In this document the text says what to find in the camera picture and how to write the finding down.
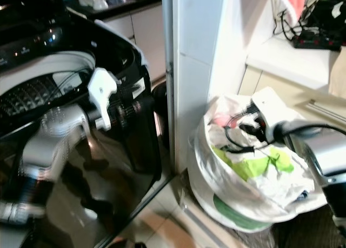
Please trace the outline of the black power strip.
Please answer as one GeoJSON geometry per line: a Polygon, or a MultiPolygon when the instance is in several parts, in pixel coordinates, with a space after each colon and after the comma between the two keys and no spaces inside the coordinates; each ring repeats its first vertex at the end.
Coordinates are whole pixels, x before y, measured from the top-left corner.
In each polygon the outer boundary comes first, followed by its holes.
{"type": "Polygon", "coordinates": [[[342,47],[346,47],[346,28],[341,30],[308,28],[294,35],[290,42],[292,47],[301,50],[340,51],[342,47]]]}

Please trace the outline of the steel washer drum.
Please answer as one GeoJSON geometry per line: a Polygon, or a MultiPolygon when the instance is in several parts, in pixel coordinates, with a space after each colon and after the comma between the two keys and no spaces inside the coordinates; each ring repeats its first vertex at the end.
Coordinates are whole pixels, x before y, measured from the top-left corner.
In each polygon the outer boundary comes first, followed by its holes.
{"type": "Polygon", "coordinates": [[[2,73],[0,117],[10,119],[76,92],[96,60],[84,51],[59,51],[2,73]]]}

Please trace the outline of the red and white hanging cloth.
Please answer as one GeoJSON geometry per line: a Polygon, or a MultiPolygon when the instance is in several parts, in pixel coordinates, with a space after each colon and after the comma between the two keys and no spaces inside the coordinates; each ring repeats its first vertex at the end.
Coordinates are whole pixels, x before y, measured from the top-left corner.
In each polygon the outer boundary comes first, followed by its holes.
{"type": "Polygon", "coordinates": [[[288,15],[289,25],[296,25],[305,8],[305,0],[279,0],[288,15]]]}

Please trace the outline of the white kitchen cabinet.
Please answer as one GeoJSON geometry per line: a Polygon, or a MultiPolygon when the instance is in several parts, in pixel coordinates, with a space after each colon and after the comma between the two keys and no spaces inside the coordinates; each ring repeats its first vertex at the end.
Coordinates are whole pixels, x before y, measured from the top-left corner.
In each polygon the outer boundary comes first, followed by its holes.
{"type": "Polygon", "coordinates": [[[149,63],[151,82],[165,77],[165,32],[160,4],[104,23],[138,45],[149,63]]]}

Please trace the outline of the white laundry basket green print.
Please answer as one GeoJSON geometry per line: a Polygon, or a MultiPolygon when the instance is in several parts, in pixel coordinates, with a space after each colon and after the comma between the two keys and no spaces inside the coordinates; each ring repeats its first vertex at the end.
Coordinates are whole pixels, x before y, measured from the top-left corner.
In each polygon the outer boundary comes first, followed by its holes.
{"type": "Polygon", "coordinates": [[[232,129],[225,132],[224,128],[210,124],[214,114],[236,115],[243,112],[250,102],[250,97],[243,95],[222,95],[212,100],[193,140],[197,159],[189,164],[192,192],[203,210],[218,223],[245,233],[263,231],[274,223],[292,220],[327,203],[308,165],[308,175],[314,180],[315,190],[307,198],[281,207],[242,181],[214,154],[212,146],[231,153],[247,153],[270,147],[264,146],[252,135],[250,139],[233,139],[232,129]]]}

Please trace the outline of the black top-load washing machine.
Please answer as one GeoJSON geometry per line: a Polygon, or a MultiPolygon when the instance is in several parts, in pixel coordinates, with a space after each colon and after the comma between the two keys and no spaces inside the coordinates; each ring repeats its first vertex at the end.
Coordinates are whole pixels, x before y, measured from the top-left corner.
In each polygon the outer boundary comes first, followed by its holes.
{"type": "MultiPolygon", "coordinates": [[[[59,51],[93,55],[96,68],[109,71],[116,93],[152,95],[148,63],[128,38],[101,21],[90,21],[64,6],[14,3],[2,6],[0,85],[4,72],[59,51]]],[[[37,186],[19,179],[16,170],[30,138],[41,129],[50,108],[79,105],[88,114],[88,84],[84,76],[76,92],[9,119],[0,117],[0,191],[3,199],[22,190],[37,198],[37,186]]],[[[24,224],[8,224],[0,212],[1,248],[107,248],[126,228],[147,193],[162,176],[156,115],[128,132],[96,130],[70,149],[67,163],[47,196],[44,216],[24,224]]]]}

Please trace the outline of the cream drawer cabinet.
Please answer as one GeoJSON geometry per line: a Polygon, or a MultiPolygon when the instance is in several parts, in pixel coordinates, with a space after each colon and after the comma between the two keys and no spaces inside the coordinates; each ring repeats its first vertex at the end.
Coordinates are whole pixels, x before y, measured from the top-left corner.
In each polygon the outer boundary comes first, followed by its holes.
{"type": "Polygon", "coordinates": [[[307,119],[326,122],[346,130],[346,99],[321,90],[309,89],[252,66],[245,68],[239,89],[240,95],[250,96],[267,87],[274,89],[287,107],[296,110],[307,119]]]}

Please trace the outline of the white and green garment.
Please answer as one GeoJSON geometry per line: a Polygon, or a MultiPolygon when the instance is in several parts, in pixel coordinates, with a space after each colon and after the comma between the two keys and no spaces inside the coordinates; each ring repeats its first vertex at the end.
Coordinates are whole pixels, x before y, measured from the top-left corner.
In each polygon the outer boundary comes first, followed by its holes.
{"type": "Polygon", "coordinates": [[[304,159],[288,148],[270,146],[245,153],[211,149],[242,181],[281,207],[305,199],[315,190],[304,159]]]}

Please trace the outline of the pink garment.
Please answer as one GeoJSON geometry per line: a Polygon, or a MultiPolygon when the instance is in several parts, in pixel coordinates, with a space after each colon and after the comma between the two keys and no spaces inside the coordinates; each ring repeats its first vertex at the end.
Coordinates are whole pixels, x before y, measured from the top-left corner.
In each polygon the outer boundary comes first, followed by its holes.
{"type": "Polygon", "coordinates": [[[237,127],[237,121],[234,118],[234,115],[228,113],[216,113],[212,118],[210,124],[218,125],[222,128],[229,127],[234,129],[237,127]]]}

